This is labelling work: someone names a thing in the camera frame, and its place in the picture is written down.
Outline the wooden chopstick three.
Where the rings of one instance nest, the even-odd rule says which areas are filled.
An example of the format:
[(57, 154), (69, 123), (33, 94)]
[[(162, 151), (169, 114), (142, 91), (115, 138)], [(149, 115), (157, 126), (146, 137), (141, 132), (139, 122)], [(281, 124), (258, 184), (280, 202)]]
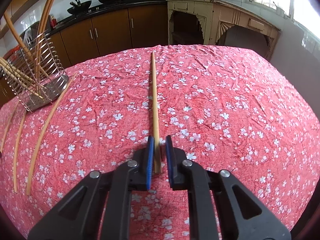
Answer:
[(22, 134), (22, 129), (25, 121), (25, 117), (27, 115), (27, 111), (23, 112), (21, 122), (19, 125), (18, 133), (17, 133), (17, 138), (16, 138), (16, 143), (15, 143), (15, 149), (14, 149), (14, 159), (13, 159), (13, 184), (14, 184), (14, 192), (17, 193), (17, 159), (18, 159), (18, 153), (19, 153), (19, 145), (20, 145), (20, 138)]

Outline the wooden chopstick two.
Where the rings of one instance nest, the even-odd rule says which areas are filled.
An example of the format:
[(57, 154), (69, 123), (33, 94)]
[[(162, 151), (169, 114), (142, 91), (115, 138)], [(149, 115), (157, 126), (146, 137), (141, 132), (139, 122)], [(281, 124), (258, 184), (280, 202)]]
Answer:
[(157, 75), (155, 54), (151, 53), (151, 68), (152, 68), (152, 123), (153, 123), (153, 137), (154, 137), (154, 168), (155, 174), (162, 172), (161, 167), (161, 147), (159, 135), (159, 118), (158, 118), (158, 103), (157, 103)]

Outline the wooden chopstick four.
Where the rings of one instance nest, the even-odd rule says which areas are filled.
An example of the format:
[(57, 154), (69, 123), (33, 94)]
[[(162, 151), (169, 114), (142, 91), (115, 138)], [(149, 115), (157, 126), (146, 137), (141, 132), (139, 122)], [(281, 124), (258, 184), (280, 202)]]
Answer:
[(1, 152), (3, 152), (3, 147), (4, 147), (4, 143), (5, 143), (6, 137), (7, 137), (7, 133), (8, 133), (9, 127), (11, 125), (12, 119), (13, 119), (13, 117), (15, 115), (15, 112), (16, 112), (16, 109), (17, 109), (18, 105), (19, 105), (19, 101), (16, 103), (16, 105), (14, 107), (14, 110), (11, 112), (11, 114), (9, 116), (9, 119), (8, 119), (8, 122), (6, 124), (6, 127), (4, 129), (3, 137), (2, 137), (2, 140), (1, 140)]

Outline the wooden chopstick seven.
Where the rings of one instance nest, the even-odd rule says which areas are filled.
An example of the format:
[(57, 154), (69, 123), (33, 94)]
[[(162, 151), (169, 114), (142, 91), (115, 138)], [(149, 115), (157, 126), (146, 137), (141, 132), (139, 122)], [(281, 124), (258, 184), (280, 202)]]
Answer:
[(15, 82), (17, 82), (20, 86), (22, 86), (24, 89), (26, 89), (36, 97), (43, 99), (43, 97), (37, 92), (38, 89), (36, 88), (36, 82), (31, 77), (24, 74), (24, 72), (11, 65), (2, 57), (1, 67), (3, 68), (4, 73), (12, 78)]

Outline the wooden chopstick five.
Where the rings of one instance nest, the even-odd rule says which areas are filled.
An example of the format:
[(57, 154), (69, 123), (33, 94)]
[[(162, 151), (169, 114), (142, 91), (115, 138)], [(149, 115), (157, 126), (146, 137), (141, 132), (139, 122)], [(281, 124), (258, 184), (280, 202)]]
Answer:
[(15, 40), (18, 42), (18, 45), (24, 50), (24, 52), (33, 61), (34, 67), (35, 67), (34, 72), (36, 74), (36, 78), (37, 79), (39, 78), (38, 75), (40, 72), (42, 72), (45, 75), (45, 77), (49, 77), (49, 75), (46, 73), (46, 71), (40, 65), (40, 56), (37, 54), (39, 52), (39, 50), (35, 51), (36, 54), (32, 54), (31, 51), (28, 49), (28, 47), (23, 43), (21, 37), (18, 35), (18, 33), (17, 33), (17, 31), (11, 21), (11, 18), (8, 16), (6, 11), (4, 12), (3, 17), (6, 21), (6, 24), (7, 24), (8, 28), (10, 29), (12, 35), (14, 36)]

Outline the lower wooden kitchen cabinets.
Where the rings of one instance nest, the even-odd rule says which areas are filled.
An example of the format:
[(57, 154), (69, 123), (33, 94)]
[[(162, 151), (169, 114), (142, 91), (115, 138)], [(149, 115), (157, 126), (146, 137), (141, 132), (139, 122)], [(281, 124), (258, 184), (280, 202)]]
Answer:
[(96, 57), (132, 48), (168, 44), (166, 1), (120, 4), (70, 16), (44, 32), (53, 42), (64, 69)]

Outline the red floral tablecloth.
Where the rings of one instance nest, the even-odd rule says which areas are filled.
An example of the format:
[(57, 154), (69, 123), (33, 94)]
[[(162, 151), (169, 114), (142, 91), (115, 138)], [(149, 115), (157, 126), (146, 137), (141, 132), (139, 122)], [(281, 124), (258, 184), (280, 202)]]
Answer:
[(160, 142), (205, 169), (230, 170), (287, 228), (319, 180), (319, 120), (295, 87), (252, 50), (156, 46), (76, 64), (54, 114), (19, 103), (1, 158), (1, 206), (26, 236), (92, 170), (130, 160), (152, 132), (150, 59), (157, 67)]

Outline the dark wooden cutting board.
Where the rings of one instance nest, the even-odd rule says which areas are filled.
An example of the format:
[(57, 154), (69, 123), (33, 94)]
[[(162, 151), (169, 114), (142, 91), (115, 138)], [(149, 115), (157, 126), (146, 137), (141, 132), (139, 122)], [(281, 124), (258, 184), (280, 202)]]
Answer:
[(37, 31), (39, 27), (39, 21), (28, 27), (23, 33), (21, 33), (20, 38), (26, 46), (31, 46), (33, 40), (37, 37)]

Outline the red sauce bottle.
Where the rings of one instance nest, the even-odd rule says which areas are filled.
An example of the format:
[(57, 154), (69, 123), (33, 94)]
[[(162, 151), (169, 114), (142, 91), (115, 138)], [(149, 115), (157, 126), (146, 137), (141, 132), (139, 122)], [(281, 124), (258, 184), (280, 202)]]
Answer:
[(50, 25), (52, 28), (55, 28), (55, 26), (57, 25), (56, 18), (53, 15), (50, 16)]

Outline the cream wooden side table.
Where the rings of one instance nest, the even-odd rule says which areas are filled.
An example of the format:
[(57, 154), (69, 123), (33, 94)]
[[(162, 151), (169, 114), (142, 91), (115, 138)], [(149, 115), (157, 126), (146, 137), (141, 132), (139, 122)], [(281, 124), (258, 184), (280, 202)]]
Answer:
[(220, 37), (231, 27), (240, 26), (264, 35), (270, 60), (277, 44), (280, 29), (261, 16), (224, 0), (167, 0), (168, 3), (168, 44), (173, 44), (174, 12), (185, 12), (199, 20), (205, 45), (217, 44)]

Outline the metal cup on windowsill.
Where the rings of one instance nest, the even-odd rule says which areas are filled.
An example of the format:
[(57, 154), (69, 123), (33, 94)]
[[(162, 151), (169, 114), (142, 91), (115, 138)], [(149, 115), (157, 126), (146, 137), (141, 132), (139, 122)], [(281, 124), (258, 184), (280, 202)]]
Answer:
[(276, 2), (273, 2), (273, 4), (276, 6), (276, 14), (280, 17), (284, 17), (285, 11)]

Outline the right window frame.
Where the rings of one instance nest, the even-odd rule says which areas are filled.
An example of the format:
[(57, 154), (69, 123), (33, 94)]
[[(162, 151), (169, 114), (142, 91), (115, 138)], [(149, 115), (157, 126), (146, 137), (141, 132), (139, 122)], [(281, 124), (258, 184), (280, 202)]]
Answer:
[(249, 0), (250, 2), (276, 10), (276, 2), (285, 15), (319, 38), (319, 9), (312, 0)]

